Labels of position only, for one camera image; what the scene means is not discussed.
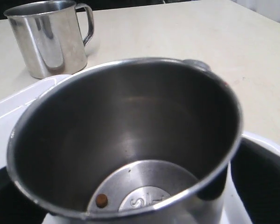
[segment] countertop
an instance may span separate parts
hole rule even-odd
[[[84,35],[87,20],[78,13]],[[144,56],[206,62],[237,93],[245,130],[280,144],[280,24],[230,0],[94,12],[87,67]],[[7,20],[0,21],[0,100],[37,82]]]

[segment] mug handle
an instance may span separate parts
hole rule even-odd
[[[88,42],[90,41],[90,39],[92,38],[93,33],[94,33],[93,13],[92,13],[92,9],[90,8],[90,6],[88,6],[84,3],[79,3],[75,6],[76,10],[80,9],[80,8],[85,9],[86,14],[87,14],[87,19],[88,19],[88,33],[87,33],[86,37],[83,39],[83,45],[86,46],[86,44],[88,44]]]

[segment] metal surface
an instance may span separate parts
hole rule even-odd
[[[82,40],[75,9],[85,8],[88,34]],[[35,78],[73,74],[87,64],[84,46],[93,35],[91,8],[71,0],[40,1],[4,12],[25,64]]]
[[[116,212],[146,207],[163,201],[197,183],[187,170],[166,161],[136,161],[109,175],[94,192],[89,212]],[[108,205],[96,206],[97,195],[105,194]]]
[[[173,59],[118,61],[81,71],[34,101],[12,131],[7,170],[23,194],[60,216],[217,224],[241,133],[238,100],[212,72]],[[110,174],[143,160],[173,163],[198,182],[147,207],[87,211]]]

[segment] white tray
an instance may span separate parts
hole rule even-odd
[[[16,121],[26,108],[44,91],[55,86],[57,82],[69,75],[58,75],[43,79],[22,91],[0,101],[0,168],[6,165],[6,148],[9,135]],[[253,133],[244,132],[243,136],[248,138],[269,151],[280,156],[280,146],[276,143],[262,138]],[[43,224],[58,224],[62,219],[48,214]],[[235,186],[232,182],[230,167],[225,192],[224,209],[220,224],[251,224],[251,220],[241,202]]]

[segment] stainless steel pot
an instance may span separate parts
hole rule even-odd
[[[41,95],[12,131],[7,170],[75,222],[217,224],[241,133],[236,96],[203,63],[124,60]]]

